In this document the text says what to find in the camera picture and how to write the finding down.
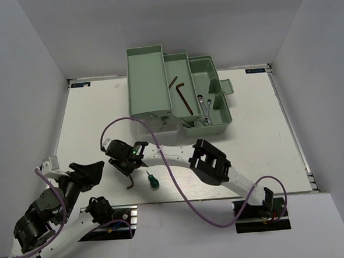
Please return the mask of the brown hex key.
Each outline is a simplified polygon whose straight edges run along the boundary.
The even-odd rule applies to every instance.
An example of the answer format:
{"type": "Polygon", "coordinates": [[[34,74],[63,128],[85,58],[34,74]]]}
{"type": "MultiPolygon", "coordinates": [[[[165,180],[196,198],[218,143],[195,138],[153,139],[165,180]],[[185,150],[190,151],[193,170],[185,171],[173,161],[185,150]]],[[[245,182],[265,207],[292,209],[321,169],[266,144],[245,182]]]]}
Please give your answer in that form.
{"type": "Polygon", "coordinates": [[[181,98],[183,104],[186,106],[188,112],[190,115],[194,115],[191,106],[188,104],[187,100],[185,99],[184,95],[181,93],[180,88],[184,86],[184,83],[178,83],[178,85],[176,85],[176,91],[179,95],[179,97],[181,98]]]}
{"type": "Polygon", "coordinates": [[[174,83],[176,82],[176,80],[178,79],[178,76],[175,76],[174,78],[173,78],[173,80],[170,82],[170,84],[169,84],[169,89],[171,89],[171,87],[174,85],[174,83]]]}
{"type": "Polygon", "coordinates": [[[128,175],[129,181],[130,181],[130,185],[126,188],[127,190],[131,189],[134,186],[134,182],[132,179],[131,175],[128,175]]]}

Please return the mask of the green screwdriver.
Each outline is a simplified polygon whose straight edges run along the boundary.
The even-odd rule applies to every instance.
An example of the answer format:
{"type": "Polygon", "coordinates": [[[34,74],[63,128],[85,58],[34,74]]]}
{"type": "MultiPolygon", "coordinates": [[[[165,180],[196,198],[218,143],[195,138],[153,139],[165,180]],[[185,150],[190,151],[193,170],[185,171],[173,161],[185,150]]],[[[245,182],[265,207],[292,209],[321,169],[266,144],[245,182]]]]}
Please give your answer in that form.
{"type": "Polygon", "coordinates": [[[148,175],[148,181],[153,190],[158,190],[160,188],[160,182],[151,174],[148,170],[146,171],[148,175]]]}

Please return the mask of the green plastic toolbox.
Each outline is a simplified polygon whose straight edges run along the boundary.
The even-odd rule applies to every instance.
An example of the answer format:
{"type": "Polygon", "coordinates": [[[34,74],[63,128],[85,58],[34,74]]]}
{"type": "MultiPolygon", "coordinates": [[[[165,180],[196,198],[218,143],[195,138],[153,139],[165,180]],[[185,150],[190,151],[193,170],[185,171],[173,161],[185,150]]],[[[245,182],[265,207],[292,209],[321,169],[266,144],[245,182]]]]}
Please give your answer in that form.
{"type": "Polygon", "coordinates": [[[226,97],[233,94],[233,85],[229,79],[220,79],[211,56],[167,54],[159,44],[129,48],[126,56],[129,116],[152,127],[159,140],[174,141],[179,130],[188,137],[222,134],[231,124],[226,97]],[[169,89],[175,76],[178,79],[169,89]],[[184,83],[180,91],[193,116],[176,91],[178,83],[184,83]],[[212,125],[205,121],[198,95],[203,95],[205,103],[212,100],[212,125]]]}

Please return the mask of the large silver ratchet wrench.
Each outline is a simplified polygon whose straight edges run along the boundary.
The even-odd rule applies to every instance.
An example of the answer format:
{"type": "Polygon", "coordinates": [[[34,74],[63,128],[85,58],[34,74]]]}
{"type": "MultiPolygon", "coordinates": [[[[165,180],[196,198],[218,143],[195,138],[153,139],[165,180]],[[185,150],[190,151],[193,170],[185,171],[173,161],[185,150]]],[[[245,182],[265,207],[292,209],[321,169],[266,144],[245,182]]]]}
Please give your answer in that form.
{"type": "Polygon", "coordinates": [[[205,117],[208,117],[207,106],[206,106],[206,104],[205,104],[203,95],[198,95],[198,102],[199,102],[199,104],[200,104],[201,107],[202,107],[202,111],[203,111],[205,117]]]}

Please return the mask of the small silver ratchet wrench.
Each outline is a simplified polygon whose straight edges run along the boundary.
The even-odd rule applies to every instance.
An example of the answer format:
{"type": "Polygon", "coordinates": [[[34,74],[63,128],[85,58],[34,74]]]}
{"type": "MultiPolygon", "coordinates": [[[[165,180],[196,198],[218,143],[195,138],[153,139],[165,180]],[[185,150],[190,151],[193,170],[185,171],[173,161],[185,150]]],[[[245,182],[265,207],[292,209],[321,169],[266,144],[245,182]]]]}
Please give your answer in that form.
{"type": "Polygon", "coordinates": [[[205,108],[205,121],[209,124],[209,125],[212,125],[212,121],[211,121],[211,118],[210,118],[210,107],[211,107],[211,102],[212,100],[211,99],[208,99],[206,101],[206,103],[203,103],[204,105],[204,108],[205,108]]]}

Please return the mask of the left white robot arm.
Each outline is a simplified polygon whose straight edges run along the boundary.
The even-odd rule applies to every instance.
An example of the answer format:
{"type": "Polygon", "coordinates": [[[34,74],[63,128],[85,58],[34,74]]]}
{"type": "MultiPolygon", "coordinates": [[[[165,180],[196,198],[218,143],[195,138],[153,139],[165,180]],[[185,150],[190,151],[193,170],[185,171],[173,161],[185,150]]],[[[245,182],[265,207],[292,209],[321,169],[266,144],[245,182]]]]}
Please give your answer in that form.
{"type": "Polygon", "coordinates": [[[71,171],[62,172],[57,164],[45,161],[35,168],[36,175],[49,187],[15,224],[13,247],[7,258],[61,258],[87,233],[112,223],[110,203],[104,197],[93,197],[80,217],[67,225],[79,195],[100,183],[104,162],[72,163],[69,167],[71,171]]]}

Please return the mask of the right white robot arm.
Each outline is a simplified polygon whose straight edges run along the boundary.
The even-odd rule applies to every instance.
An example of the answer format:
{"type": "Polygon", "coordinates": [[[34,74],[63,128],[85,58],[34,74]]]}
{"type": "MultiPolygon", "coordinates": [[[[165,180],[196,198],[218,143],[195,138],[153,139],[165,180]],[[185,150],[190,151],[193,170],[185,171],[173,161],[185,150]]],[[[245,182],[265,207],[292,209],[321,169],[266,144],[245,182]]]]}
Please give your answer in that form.
{"type": "Polygon", "coordinates": [[[139,141],[133,146],[121,140],[104,141],[101,151],[110,157],[109,163],[129,176],[140,167],[168,165],[190,169],[200,181],[211,186],[223,186],[241,197],[260,216],[275,208],[273,191],[242,175],[232,167],[225,153],[210,142],[198,139],[194,145],[167,146],[139,141]]]}

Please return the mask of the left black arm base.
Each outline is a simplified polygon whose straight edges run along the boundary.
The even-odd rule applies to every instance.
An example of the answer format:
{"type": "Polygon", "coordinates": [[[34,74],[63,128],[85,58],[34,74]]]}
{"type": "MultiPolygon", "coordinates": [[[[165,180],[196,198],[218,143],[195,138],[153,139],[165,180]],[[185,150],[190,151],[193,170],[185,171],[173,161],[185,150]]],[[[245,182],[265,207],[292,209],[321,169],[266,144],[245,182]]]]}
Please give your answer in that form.
{"type": "Polygon", "coordinates": [[[92,197],[88,206],[80,209],[80,214],[93,212],[100,226],[95,227],[80,242],[132,239],[137,227],[137,206],[110,206],[105,197],[92,197]]]}

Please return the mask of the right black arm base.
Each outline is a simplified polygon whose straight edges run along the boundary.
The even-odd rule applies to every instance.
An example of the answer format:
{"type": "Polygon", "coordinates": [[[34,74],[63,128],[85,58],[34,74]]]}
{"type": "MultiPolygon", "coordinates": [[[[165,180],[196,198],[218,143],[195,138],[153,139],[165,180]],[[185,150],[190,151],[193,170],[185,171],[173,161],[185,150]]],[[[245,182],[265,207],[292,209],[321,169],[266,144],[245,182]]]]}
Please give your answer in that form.
{"type": "Polygon", "coordinates": [[[268,231],[285,231],[292,228],[288,211],[283,213],[285,200],[276,197],[273,200],[273,209],[267,212],[263,207],[247,204],[236,220],[237,233],[257,233],[268,231]]]}

